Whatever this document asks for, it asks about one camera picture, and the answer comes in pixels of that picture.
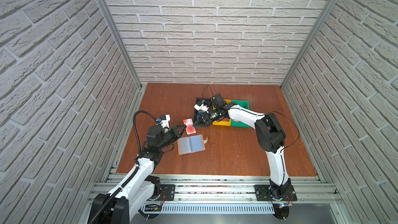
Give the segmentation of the tan leather card holder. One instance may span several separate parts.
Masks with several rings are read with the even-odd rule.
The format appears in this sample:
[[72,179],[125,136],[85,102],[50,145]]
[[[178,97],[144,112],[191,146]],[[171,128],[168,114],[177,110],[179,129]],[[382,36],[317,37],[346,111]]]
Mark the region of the tan leather card holder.
[[177,141],[178,154],[185,155],[189,153],[195,153],[204,151],[205,144],[208,142],[208,138],[203,138],[203,135],[194,135],[185,138],[180,138]]

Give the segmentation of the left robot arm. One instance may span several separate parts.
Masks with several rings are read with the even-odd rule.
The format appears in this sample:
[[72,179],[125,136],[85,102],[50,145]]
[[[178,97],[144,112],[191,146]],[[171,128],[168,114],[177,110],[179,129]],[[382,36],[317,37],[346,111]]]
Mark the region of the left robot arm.
[[160,197],[160,180],[151,174],[162,159],[163,149],[180,139],[186,128],[185,124],[151,126],[134,167],[112,190],[95,197],[87,223],[130,224],[147,200]]

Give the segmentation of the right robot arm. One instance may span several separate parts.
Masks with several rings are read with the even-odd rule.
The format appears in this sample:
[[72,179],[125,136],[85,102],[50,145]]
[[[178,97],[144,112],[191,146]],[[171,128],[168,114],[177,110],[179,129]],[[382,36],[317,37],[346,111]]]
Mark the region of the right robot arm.
[[227,103],[220,94],[210,99],[210,105],[205,100],[198,100],[194,106],[200,112],[200,117],[194,122],[194,127],[208,127],[214,121],[224,118],[242,122],[256,131],[259,146],[266,152],[269,169],[269,190],[271,196],[280,200],[287,193],[292,193],[292,184],[285,162],[286,134],[274,113],[257,113],[231,102]]

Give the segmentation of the black storage bin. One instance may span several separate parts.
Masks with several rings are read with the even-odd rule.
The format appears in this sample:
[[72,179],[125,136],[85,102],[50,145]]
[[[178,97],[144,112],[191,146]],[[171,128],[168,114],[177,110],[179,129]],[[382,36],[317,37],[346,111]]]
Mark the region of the black storage bin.
[[202,115],[207,116],[213,110],[211,99],[197,98],[194,105],[194,126],[198,128],[209,127],[212,123],[204,119]]

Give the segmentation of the yellow storage bin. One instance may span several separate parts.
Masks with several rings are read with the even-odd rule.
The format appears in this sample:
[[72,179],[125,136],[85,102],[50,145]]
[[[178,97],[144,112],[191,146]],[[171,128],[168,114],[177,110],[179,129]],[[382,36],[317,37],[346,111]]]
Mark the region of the yellow storage bin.
[[[231,103],[231,100],[225,100],[225,101],[226,101],[227,104]],[[232,120],[229,119],[229,118],[222,118],[222,119],[220,119],[218,121],[214,121],[212,123],[212,125],[221,125],[221,126],[230,127],[231,126],[231,122],[232,122]]]

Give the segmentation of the green storage bin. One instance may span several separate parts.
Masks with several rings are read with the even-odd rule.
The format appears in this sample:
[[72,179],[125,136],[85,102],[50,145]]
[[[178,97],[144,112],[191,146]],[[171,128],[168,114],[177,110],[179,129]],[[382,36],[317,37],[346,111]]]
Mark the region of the green storage bin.
[[[236,103],[237,105],[249,110],[249,102],[248,101],[242,101],[242,100],[232,100],[231,102]],[[231,121],[231,126],[232,127],[242,127],[242,128],[249,128],[250,126],[247,124],[244,124],[238,120],[233,119]]]

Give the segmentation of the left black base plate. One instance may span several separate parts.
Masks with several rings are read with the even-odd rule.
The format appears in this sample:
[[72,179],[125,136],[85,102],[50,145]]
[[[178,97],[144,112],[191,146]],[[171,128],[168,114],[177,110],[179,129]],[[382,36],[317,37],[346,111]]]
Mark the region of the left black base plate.
[[160,184],[155,186],[153,195],[148,199],[149,201],[173,201],[176,192],[176,185],[174,184]]

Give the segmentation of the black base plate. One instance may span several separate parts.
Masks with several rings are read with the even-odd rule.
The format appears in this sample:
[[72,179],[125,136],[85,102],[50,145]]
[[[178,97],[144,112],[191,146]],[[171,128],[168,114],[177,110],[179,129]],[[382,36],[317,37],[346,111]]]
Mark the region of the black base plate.
[[257,201],[297,201],[297,195],[292,185],[282,187],[272,185],[255,185]]
[[153,195],[148,199],[149,201],[173,201],[176,192],[176,185],[174,184],[160,184],[155,186]]

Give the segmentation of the aluminium rail frame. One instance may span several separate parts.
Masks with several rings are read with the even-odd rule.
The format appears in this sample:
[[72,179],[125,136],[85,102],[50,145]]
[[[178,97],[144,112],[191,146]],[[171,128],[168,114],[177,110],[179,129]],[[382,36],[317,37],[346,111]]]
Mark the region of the aluminium rail frame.
[[160,184],[176,185],[173,201],[149,201],[141,207],[146,214],[277,214],[300,204],[343,202],[331,183],[318,177],[293,177],[297,201],[257,201],[255,185],[269,185],[266,176],[155,175]]

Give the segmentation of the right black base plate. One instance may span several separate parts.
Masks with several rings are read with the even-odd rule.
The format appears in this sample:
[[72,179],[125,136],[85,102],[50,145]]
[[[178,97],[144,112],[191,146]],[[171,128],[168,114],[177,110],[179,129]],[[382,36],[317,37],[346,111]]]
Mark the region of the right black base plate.
[[257,201],[297,201],[297,195],[292,185],[282,187],[272,185],[255,185]]

